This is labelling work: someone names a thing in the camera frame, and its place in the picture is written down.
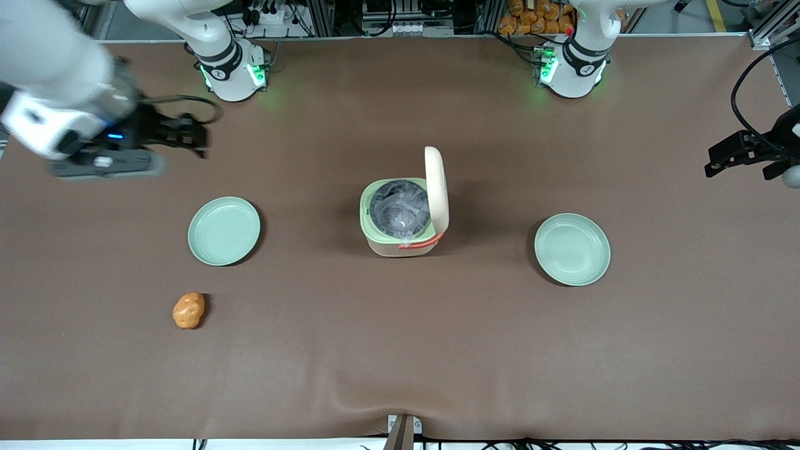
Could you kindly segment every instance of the plate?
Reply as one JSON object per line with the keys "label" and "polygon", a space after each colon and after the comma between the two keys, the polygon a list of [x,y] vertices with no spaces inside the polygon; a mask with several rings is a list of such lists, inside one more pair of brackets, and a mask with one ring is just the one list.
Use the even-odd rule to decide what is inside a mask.
{"label": "plate", "polygon": [[247,256],[261,234],[253,205],[239,197],[220,197],[203,205],[189,224],[189,249],[211,266],[226,266]]}
{"label": "plate", "polygon": [[534,251],[547,275],[569,286],[594,283],[611,262],[606,233],[590,219],[572,213],[545,220],[536,231]]}

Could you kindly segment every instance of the power strip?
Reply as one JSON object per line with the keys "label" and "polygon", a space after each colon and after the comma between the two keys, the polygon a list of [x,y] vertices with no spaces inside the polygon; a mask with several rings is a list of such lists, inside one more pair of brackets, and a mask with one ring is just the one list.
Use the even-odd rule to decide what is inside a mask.
{"label": "power strip", "polygon": [[419,38],[425,26],[420,22],[395,22],[392,24],[392,36],[400,38]]}
{"label": "power strip", "polygon": [[261,15],[261,19],[258,21],[259,25],[283,25],[286,21],[284,9],[279,9],[275,14],[261,12],[259,15]]}

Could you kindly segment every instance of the plastic bag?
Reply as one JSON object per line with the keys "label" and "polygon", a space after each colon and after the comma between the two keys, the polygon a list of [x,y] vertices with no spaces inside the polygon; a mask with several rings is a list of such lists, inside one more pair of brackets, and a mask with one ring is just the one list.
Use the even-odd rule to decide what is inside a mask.
{"label": "plastic bag", "polygon": [[380,231],[404,242],[410,240],[430,220],[428,193],[407,179],[389,181],[372,196],[370,217]]}

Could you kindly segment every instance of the yellow floor line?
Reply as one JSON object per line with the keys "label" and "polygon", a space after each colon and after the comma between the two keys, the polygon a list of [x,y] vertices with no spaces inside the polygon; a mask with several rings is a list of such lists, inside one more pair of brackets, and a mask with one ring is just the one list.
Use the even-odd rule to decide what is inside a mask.
{"label": "yellow floor line", "polygon": [[725,23],[722,21],[722,14],[719,12],[719,5],[717,0],[706,0],[708,5],[708,12],[711,14],[711,21],[714,22],[714,29],[717,33],[725,33],[728,31],[725,28]]}

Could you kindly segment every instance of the red handle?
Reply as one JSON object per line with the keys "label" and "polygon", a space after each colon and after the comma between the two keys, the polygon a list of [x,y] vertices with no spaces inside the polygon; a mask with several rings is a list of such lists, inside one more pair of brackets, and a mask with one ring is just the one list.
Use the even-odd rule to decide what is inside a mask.
{"label": "red handle", "polygon": [[411,245],[400,244],[400,245],[398,245],[398,249],[400,249],[400,250],[413,250],[415,248],[428,247],[429,245],[434,245],[435,243],[439,242],[439,240],[444,235],[445,235],[444,233],[439,233],[436,236],[434,236],[433,238],[431,238],[430,240],[427,240],[425,242],[420,242],[420,243],[412,243]]}

